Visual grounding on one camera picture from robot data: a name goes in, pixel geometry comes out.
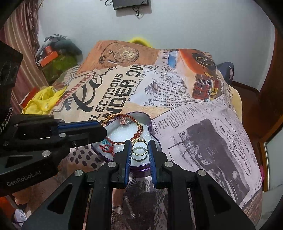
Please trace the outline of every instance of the white wall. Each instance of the white wall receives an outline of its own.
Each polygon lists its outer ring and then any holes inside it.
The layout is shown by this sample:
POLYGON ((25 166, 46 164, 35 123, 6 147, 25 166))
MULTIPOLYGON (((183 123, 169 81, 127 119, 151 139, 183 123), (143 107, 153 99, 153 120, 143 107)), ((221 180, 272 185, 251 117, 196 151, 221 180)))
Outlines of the white wall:
POLYGON ((253 0, 152 0, 114 11, 104 0, 44 0, 39 37, 68 36, 87 54, 98 40, 140 36, 154 48, 195 48, 216 64, 234 63, 234 81, 260 89, 274 46, 274 26, 253 0))
POLYGON ((283 184, 283 129, 266 144, 269 165, 270 189, 283 184))

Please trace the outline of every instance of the white foam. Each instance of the white foam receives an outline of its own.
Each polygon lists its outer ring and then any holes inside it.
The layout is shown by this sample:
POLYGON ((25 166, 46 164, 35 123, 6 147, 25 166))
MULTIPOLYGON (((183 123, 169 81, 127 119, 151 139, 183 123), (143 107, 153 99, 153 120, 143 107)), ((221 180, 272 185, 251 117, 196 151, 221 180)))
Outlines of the white foam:
MULTIPOLYGON (((145 125, 145 124, 141 124, 143 126, 143 132, 141 133, 140 137, 143 137, 144 140, 146 141, 146 143, 148 144, 148 142, 150 140, 152 140, 152 137, 150 135, 150 132, 148 130, 148 126, 145 125)), ((122 142, 122 141, 125 141, 125 140, 130 140, 134 134, 137 132, 138 130, 138 126, 136 123, 130 123, 126 126, 119 126, 117 129, 113 130, 107 137, 112 140, 112 141, 115 141, 115 142, 122 142)), ((143 147, 143 148, 147 148, 145 143, 143 142, 137 142, 134 146, 135 147, 143 147)), ((120 152, 124 149, 124 145, 123 144, 115 144, 114 145, 114 153, 117 153, 117 152, 120 152)), ((143 154, 144 151, 142 149, 138 149, 135 151, 135 153, 137 154, 143 154)), ((135 156, 136 159, 143 159, 145 156, 135 156)), ((139 162, 139 161, 135 161, 135 160, 131 160, 131 166, 138 166, 138 165, 145 165, 145 164, 148 164, 149 163, 149 157, 148 157, 148 154, 147 154, 147 157, 139 162)))

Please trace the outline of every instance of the yellow cloth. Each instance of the yellow cloth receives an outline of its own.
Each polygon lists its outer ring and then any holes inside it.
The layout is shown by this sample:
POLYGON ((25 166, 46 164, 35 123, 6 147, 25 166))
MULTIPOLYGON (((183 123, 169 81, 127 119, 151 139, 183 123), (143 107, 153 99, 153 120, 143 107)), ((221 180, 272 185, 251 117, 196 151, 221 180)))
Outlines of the yellow cloth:
POLYGON ((135 38, 129 40, 129 42, 152 48, 152 45, 147 40, 145 40, 141 37, 135 37, 135 38))
POLYGON ((232 105, 234 106, 234 109, 236 110, 237 116, 241 123, 243 123, 243 108, 242 108, 242 100, 240 97, 240 94, 236 89, 234 89, 232 86, 230 86, 232 89, 232 105))
POLYGON ((56 92, 53 86, 49 86, 39 91, 23 109, 23 114, 48 114, 66 88, 56 92))

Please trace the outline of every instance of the pink gemstone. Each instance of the pink gemstone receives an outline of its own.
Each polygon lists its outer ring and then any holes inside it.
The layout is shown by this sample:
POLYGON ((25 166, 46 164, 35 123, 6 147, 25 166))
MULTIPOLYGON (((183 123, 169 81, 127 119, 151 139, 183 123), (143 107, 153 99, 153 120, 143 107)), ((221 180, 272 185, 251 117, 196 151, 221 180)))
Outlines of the pink gemstone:
POLYGON ((126 124, 128 124, 127 118, 120 117, 120 124, 121 124, 121 126, 125 126, 126 124))

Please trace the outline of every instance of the blue cloth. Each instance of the blue cloth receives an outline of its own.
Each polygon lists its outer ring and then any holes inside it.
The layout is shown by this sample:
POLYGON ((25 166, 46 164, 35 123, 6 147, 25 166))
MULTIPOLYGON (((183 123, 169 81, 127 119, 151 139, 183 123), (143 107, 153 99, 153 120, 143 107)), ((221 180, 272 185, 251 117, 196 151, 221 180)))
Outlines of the blue cloth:
POLYGON ((231 62, 224 62, 217 65, 217 68, 224 77, 224 80, 231 85, 234 77, 234 64, 231 62))

